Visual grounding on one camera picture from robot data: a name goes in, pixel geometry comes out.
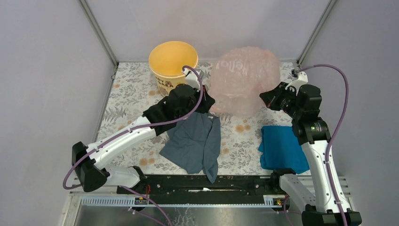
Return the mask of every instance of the yellow bucket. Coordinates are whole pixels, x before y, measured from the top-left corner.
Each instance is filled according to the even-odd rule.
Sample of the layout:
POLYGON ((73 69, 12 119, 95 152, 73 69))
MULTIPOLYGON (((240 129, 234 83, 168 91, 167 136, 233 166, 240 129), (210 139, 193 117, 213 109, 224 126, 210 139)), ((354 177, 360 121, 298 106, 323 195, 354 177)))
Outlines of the yellow bucket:
POLYGON ((168 41, 151 51, 148 62, 161 94, 166 96, 178 84, 186 83, 182 67, 188 65, 195 68, 198 64, 198 54, 188 43, 168 41))

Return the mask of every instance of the dark gray garment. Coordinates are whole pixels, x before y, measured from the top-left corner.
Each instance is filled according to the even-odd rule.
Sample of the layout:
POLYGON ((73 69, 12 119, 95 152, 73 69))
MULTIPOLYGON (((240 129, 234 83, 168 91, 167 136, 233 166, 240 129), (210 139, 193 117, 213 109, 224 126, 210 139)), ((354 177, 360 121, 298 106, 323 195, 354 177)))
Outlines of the dark gray garment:
POLYGON ((169 141, 160 155, 185 169, 187 173, 204 173, 211 183, 217 176, 220 154, 220 120, 212 114, 194 112, 188 119, 168 130, 169 141))

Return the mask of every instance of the blue cloth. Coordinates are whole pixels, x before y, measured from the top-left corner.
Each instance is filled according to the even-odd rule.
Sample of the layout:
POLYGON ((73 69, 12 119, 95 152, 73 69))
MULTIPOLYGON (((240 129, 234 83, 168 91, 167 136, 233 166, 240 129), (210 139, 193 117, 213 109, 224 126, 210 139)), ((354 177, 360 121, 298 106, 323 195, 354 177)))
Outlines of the blue cloth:
POLYGON ((259 151, 261 167, 266 170, 291 168, 295 173, 309 170, 306 156, 290 126, 263 126, 259 151))

